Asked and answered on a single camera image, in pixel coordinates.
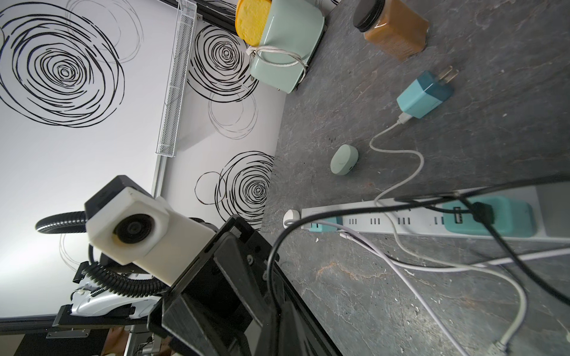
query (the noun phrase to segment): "usb port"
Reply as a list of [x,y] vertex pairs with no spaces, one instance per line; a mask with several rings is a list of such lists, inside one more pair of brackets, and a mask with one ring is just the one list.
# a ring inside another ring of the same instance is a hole
[[[458,206],[455,206],[455,207],[453,207],[453,210],[461,210],[461,208]],[[455,223],[456,224],[462,224],[463,223],[463,215],[461,215],[460,212],[453,214],[453,216],[455,217]]]

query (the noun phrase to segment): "black cable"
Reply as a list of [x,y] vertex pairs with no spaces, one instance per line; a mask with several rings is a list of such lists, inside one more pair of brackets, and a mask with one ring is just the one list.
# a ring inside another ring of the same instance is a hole
[[521,188],[526,186],[538,186],[544,184],[552,184],[552,183],[562,183],[570,181],[570,174],[568,173],[558,173],[554,175],[549,175],[547,177],[540,177],[540,178],[533,178],[533,179],[524,179],[521,181],[515,182],[508,182],[503,183],[491,187],[480,188],[476,190],[471,190],[465,193],[462,193],[461,196],[464,198],[470,198],[475,195],[483,195],[494,193],[500,190],[507,190],[507,189],[514,189],[514,188]]
[[144,349],[144,347],[148,344],[150,344],[153,341],[148,341],[146,343],[142,343],[139,348],[135,351],[135,353],[133,354],[133,356],[137,356],[139,354],[139,351],[142,351]]
[[458,200],[462,202],[469,210],[473,216],[476,216],[481,223],[485,226],[485,228],[489,231],[491,236],[497,241],[499,246],[508,254],[508,256],[513,260],[513,262],[526,274],[530,279],[532,279],[539,287],[544,289],[548,294],[553,296],[554,298],[558,299],[562,303],[570,306],[570,298],[565,296],[564,294],[560,293],[557,289],[549,285],[546,281],[540,278],[537,274],[535,274],[527,265],[526,263],[522,262],[515,252],[509,247],[509,245],[505,242],[505,240],[501,237],[501,235],[495,230],[493,225],[489,224],[487,220],[484,218],[482,214],[480,214],[464,196],[458,195]]
[[[400,202],[400,203],[418,203],[417,200],[413,200],[413,199],[394,199],[394,200],[396,202]],[[451,209],[438,208],[435,206],[424,206],[424,208],[429,209],[429,210],[433,210],[433,211],[437,211],[437,212],[445,212],[447,214],[470,214],[471,213],[470,210],[465,210],[465,209],[451,210]]]
[[294,229],[296,229],[299,226],[302,226],[304,224],[313,222],[315,220],[333,218],[335,216],[368,214],[371,212],[400,211],[400,210],[407,210],[407,209],[411,209],[411,208],[417,208],[417,207],[430,206],[430,205],[435,205],[435,204],[440,204],[440,203],[446,203],[446,202],[449,202],[452,200],[457,200],[457,199],[454,197],[441,197],[441,198],[437,198],[437,199],[428,200],[426,202],[416,202],[416,203],[402,204],[402,205],[396,205],[396,206],[386,206],[386,207],[377,206],[377,207],[368,207],[368,208],[355,208],[355,209],[346,209],[346,210],[326,211],[326,212],[321,212],[319,214],[308,216],[306,218],[303,218],[303,219],[300,219],[300,220],[297,220],[297,221],[291,223],[291,225],[289,225],[285,230],[283,230],[283,232],[279,235],[279,237],[277,237],[277,240],[275,241],[275,244],[273,245],[271,252],[269,253],[269,257],[267,258],[267,269],[266,269],[266,271],[267,271],[267,289],[269,290],[269,294],[271,296],[271,300],[273,301],[273,304],[275,305],[275,309],[277,310],[277,314],[278,315],[281,314],[281,306],[279,305],[279,302],[277,301],[277,296],[276,296],[274,284],[273,284],[273,265],[275,263],[275,256],[277,255],[277,250],[279,249],[279,247],[281,246],[281,244],[283,243],[283,241],[285,240],[287,235],[289,235]]
[[[427,200],[425,202],[414,202],[414,203],[398,205],[398,206],[389,206],[389,207],[370,207],[370,208],[355,208],[355,209],[346,209],[346,210],[327,211],[327,212],[321,212],[319,214],[311,215],[311,216],[308,216],[306,218],[297,220],[297,221],[291,223],[277,237],[277,240],[275,241],[275,244],[273,245],[271,252],[269,253],[269,257],[267,258],[267,269],[266,269],[266,271],[267,271],[267,289],[269,290],[271,300],[273,301],[273,304],[275,305],[275,309],[277,310],[277,314],[280,315],[281,314],[281,307],[280,307],[279,302],[277,300],[276,291],[274,289],[275,286],[273,283],[273,265],[275,264],[275,256],[277,255],[277,250],[283,244],[283,241],[285,240],[285,238],[294,229],[296,229],[296,228],[298,228],[304,224],[313,222],[315,220],[333,218],[336,216],[368,214],[368,213],[373,213],[373,212],[400,211],[400,210],[406,210],[406,209],[417,208],[417,207],[433,206],[436,204],[446,203],[446,202],[450,202],[450,201],[454,201],[454,200],[460,200],[463,202],[463,204],[465,204],[462,199],[465,199],[467,197],[473,197],[475,195],[489,194],[489,193],[494,193],[496,191],[520,188],[520,187],[524,187],[524,186],[544,185],[544,184],[560,183],[560,182],[568,182],[568,181],[570,181],[570,174],[560,173],[560,174],[550,175],[548,177],[541,177],[541,178],[535,178],[535,179],[525,179],[525,180],[521,180],[521,181],[508,182],[508,183],[504,183],[504,184],[500,184],[500,185],[496,185],[496,186],[492,186],[492,187],[485,187],[485,188],[481,188],[481,189],[471,190],[471,191],[465,192],[463,194],[444,193],[444,194],[436,195],[436,196],[425,196],[425,197],[422,197],[421,199],[430,199],[431,198],[431,200]],[[469,203],[469,205],[467,205],[467,204],[465,204],[465,205],[467,207],[470,207],[470,210],[471,210],[471,208],[473,208],[473,205],[470,203]],[[471,213],[473,215],[477,215],[478,219],[481,217],[480,214],[477,212],[477,210],[475,210],[475,213],[473,213],[473,210],[471,210]],[[570,305],[570,300],[568,299],[568,297],[566,297],[565,295],[558,292],[556,289],[554,289],[553,287],[548,285],[544,280],[542,280],[539,276],[534,274],[533,271],[531,271],[514,254],[514,252],[504,242],[504,240],[500,237],[500,235],[497,233],[497,231],[495,231],[493,226],[486,224],[486,223],[484,223],[483,225],[489,230],[489,233],[491,233],[491,235],[497,240],[497,242],[509,254],[509,257],[512,258],[513,262],[515,262],[517,264],[517,266],[523,270],[523,272],[525,272],[530,278],[533,279],[534,282],[536,282],[539,286],[541,286],[543,289],[545,289],[548,293],[550,293],[551,295],[553,295],[554,297],[556,297],[560,301],[564,302],[565,304]]]

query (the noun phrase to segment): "countertop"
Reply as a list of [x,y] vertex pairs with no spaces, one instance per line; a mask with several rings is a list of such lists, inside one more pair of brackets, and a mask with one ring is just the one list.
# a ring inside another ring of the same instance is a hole
[[[384,149],[414,149],[423,171],[388,195],[434,193],[570,171],[570,2],[406,0],[430,21],[427,47],[407,61],[383,54],[352,26],[356,0],[327,17],[328,30],[306,79],[287,96],[261,233],[274,242],[283,214],[372,200],[417,168],[407,154],[368,148],[392,125],[397,96],[424,70],[460,70],[455,94],[421,120],[382,136]],[[329,163],[351,144],[360,153],[352,172],[336,176]],[[387,253],[390,235],[367,235]],[[493,241],[405,237],[411,249],[473,263],[503,253]],[[517,253],[559,248],[511,243]],[[280,266],[345,355],[457,355],[404,283],[379,258],[337,234],[295,231],[279,250]],[[530,262],[541,277],[570,294],[568,257]],[[530,301],[513,355],[570,354],[570,308],[512,265]],[[458,341],[484,352],[515,317],[518,298],[502,280],[477,272],[410,272],[412,283]]]

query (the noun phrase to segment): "jar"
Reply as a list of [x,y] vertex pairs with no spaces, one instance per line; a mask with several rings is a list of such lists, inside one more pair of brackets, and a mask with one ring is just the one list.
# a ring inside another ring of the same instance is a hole
[[400,0],[360,0],[352,23],[367,41],[400,61],[426,46],[429,22]]

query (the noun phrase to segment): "black jar lid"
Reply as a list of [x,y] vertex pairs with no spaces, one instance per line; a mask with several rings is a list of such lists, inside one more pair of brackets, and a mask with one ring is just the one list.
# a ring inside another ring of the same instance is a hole
[[366,32],[374,25],[384,9],[386,0],[360,0],[352,17],[352,24],[360,32]]

